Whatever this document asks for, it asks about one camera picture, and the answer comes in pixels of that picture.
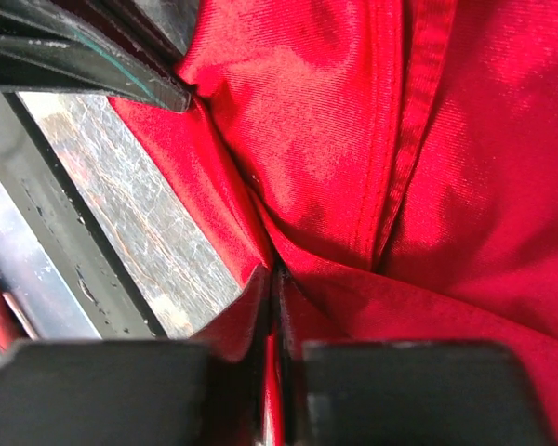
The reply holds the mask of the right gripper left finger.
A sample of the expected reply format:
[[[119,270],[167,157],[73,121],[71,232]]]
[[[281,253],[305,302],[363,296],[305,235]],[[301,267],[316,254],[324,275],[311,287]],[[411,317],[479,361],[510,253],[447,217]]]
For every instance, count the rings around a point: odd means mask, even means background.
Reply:
[[[187,339],[19,342],[0,359],[0,445],[254,445],[271,274]]]

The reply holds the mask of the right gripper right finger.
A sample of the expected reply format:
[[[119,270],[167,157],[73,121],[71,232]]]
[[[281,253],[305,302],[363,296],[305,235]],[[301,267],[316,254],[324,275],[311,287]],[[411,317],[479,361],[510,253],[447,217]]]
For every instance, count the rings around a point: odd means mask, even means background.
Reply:
[[[477,340],[353,342],[306,311],[276,271],[276,359],[286,445],[553,445],[525,367]]]

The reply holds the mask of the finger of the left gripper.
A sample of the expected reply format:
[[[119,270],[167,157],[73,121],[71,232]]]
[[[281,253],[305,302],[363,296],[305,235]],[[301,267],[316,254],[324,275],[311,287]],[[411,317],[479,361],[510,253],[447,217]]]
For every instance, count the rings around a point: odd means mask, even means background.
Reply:
[[[184,112],[189,1],[0,1],[0,91],[99,94]]]

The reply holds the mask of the red cloth napkin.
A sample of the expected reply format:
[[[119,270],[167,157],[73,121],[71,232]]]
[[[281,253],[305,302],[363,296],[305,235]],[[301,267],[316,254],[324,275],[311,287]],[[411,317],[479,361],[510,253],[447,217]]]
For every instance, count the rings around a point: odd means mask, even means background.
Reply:
[[[113,108],[303,337],[489,338],[558,439],[558,1],[205,1],[185,112]]]

